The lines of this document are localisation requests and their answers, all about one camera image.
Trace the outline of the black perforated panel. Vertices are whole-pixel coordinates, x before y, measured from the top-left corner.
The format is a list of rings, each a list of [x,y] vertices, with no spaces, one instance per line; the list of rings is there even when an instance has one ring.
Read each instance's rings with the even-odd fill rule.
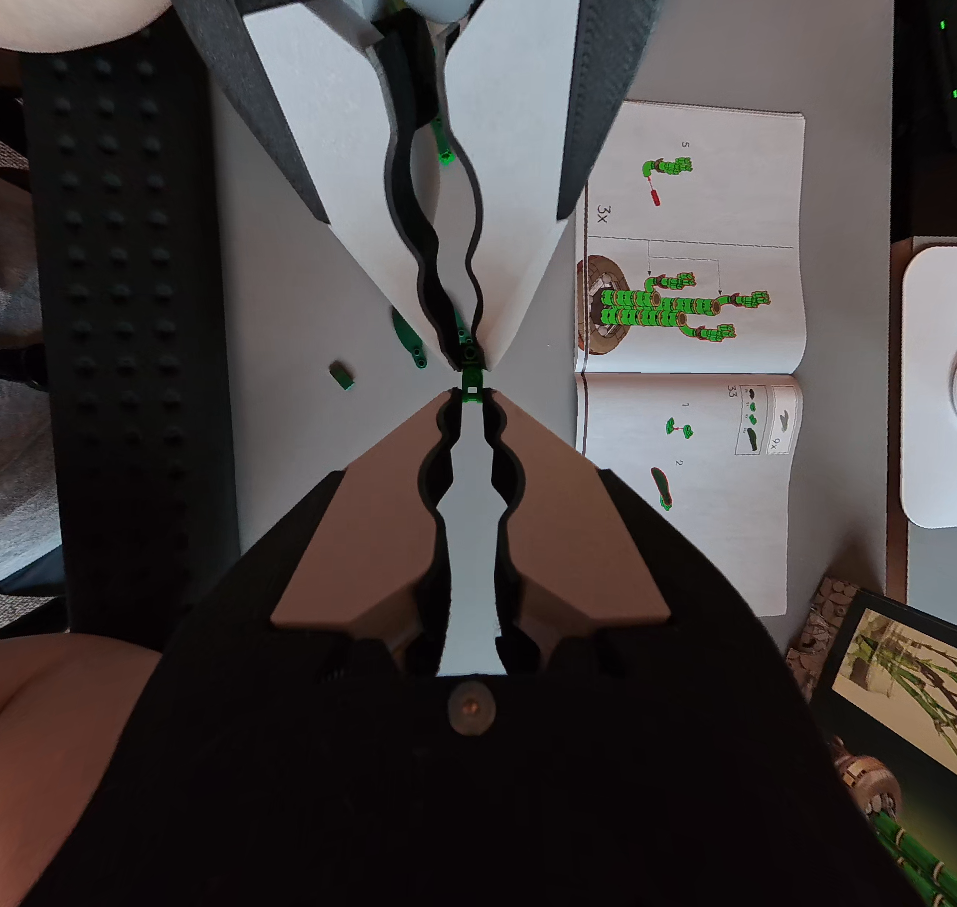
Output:
[[[172,12],[20,66],[70,627],[161,650],[239,555],[208,75]]]

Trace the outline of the black bamboo lego box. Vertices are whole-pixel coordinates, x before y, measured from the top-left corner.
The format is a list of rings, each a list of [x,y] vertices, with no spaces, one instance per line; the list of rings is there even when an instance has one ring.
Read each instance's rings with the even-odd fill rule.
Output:
[[[956,628],[822,580],[787,653],[841,781],[924,905],[956,904]]]

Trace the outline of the person's right forearm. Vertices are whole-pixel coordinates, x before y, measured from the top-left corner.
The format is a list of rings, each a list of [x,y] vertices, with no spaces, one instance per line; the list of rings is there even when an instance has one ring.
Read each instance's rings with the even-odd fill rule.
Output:
[[[1,643],[1,904],[77,825],[160,654],[86,634]]]

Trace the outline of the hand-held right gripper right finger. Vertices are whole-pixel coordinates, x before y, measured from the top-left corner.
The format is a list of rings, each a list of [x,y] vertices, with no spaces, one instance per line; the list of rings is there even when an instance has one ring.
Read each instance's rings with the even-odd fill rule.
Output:
[[[483,393],[496,541],[496,650],[536,674],[567,638],[666,623],[670,609],[589,459],[503,393]]]

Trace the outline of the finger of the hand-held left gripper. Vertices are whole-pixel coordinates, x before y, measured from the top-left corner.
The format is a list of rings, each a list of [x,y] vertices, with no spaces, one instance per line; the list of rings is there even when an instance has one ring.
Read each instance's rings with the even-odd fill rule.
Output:
[[[438,113],[425,21],[376,23],[342,0],[248,13],[246,31],[325,210],[330,230],[427,345],[462,358],[438,237],[413,185],[413,139]]]
[[[446,60],[452,135],[478,186],[471,268],[489,368],[508,350],[567,218],[557,216],[580,0],[485,0]]]

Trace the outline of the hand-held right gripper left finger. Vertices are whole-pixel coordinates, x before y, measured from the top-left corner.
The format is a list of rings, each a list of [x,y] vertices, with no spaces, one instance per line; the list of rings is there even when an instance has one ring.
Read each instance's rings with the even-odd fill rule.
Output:
[[[347,466],[273,611],[275,626],[376,639],[405,672],[437,674],[451,605],[438,504],[460,435],[454,388]]]

